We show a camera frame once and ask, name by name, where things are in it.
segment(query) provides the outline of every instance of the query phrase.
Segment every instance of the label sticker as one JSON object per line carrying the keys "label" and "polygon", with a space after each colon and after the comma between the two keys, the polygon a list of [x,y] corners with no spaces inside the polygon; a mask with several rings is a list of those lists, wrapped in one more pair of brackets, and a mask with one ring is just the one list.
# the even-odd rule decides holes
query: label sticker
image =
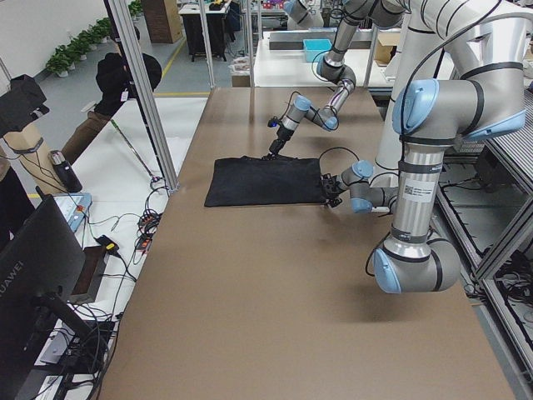
{"label": "label sticker", "polygon": [[433,199],[434,190],[434,182],[416,181],[415,179],[407,178],[403,198],[417,203],[430,203]]}
{"label": "label sticker", "polygon": [[44,380],[41,388],[39,389],[36,400],[53,400],[56,397],[57,390],[61,384],[62,377],[57,375],[49,375]]}

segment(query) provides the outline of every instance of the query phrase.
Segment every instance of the huawei logo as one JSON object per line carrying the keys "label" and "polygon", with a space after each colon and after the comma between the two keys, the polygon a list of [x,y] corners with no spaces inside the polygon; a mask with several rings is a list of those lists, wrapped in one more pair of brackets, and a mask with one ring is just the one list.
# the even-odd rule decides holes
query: huawei logo
{"label": "huawei logo", "polygon": [[11,283],[15,280],[18,273],[22,271],[23,267],[24,264],[22,263],[22,261],[17,261],[11,269],[11,272],[0,282],[0,298],[7,291],[9,285],[11,285]]}

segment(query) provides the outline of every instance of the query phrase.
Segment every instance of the computer monitor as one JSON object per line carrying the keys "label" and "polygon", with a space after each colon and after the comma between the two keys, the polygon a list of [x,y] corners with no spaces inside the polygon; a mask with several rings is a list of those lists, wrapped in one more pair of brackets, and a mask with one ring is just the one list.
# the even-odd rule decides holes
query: computer monitor
{"label": "computer monitor", "polygon": [[59,318],[91,332],[66,304],[84,260],[52,196],[0,253],[0,400],[17,396]]}

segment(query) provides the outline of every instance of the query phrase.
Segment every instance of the blue joint cap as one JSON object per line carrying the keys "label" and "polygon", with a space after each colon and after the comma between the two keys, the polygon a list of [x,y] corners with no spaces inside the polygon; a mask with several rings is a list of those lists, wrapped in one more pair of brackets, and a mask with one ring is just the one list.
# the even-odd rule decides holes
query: blue joint cap
{"label": "blue joint cap", "polygon": [[394,271],[391,260],[389,260],[383,250],[380,248],[375,250],[372,263],[374,265],[374,275],[376,275],[376,281],[381,290],[385,293],[401,293],[398,276]]}
{"label": "blue joint cap", "polygon": [[288,15],[291,15],[292,9],[294,8],[294,3],[296,0],[291,0],[289,2],[283,3],[283,11],[285,11]]}
{"label": "blue joint cap", "polygon": [[326,129],[327,131],[332,131],[333,129],[336,129],[338,123],[339,122],[335,117],[329,117],[326,121],[324,121],[322,128]]}
{"label": "blue joint cap", "polygon": [[363,178],[363,179],[368,179],[374,174],[374,166],[370,164],[367,160],[361,160],[361,161],[355,162],[351,166],[351,170],[359,178]]}
{"label": "blue joint cap", "polygon": [[496,138],[498,136],[506,135],[507,133],[522,129],[524,125],[526,125],[526,110],[522,110],[515,115],[504,119],[503,121],[493,123],[488,127],[483,127],[471,132],[464,136],[463,140],[465,142],[474,142],[476,140]]}
{"label": "blue joint cap", "polygon": [[404,87],[392,111],[394,131],[398,134],[402,133],[400,118],[402,103],[405,103],[403,106],[403,133],[411,134],[426,120],[438,95],[439,81],[436,79],[413,81],[409,87]]}
{"label": "blue joint cap", "polygon": [[351,198],[351,209],[355,214],[364,214],[372,212],[372,203],[364,198]]}
{"label": "blue joint cap", "polygon": [[303,97],[301,94],[296,96],[296,99],[294,100],[294,107],[298,108],[300,111],[309,111],[311,105],[311,100],[307,97]]}

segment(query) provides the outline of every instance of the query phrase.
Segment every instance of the plug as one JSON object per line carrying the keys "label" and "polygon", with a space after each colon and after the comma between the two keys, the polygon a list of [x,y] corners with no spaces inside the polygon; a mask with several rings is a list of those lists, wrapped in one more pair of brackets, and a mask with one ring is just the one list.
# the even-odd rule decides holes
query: plug
{"label": "plug", "polygon": [[97,237],[96,241],[98,244],[103,245],[107,252],[109,254],[112,254],[113,256],[118,255],[118,249],[120,248],[113,240],[111,240],[106,235],[102,235],[101,237]]}

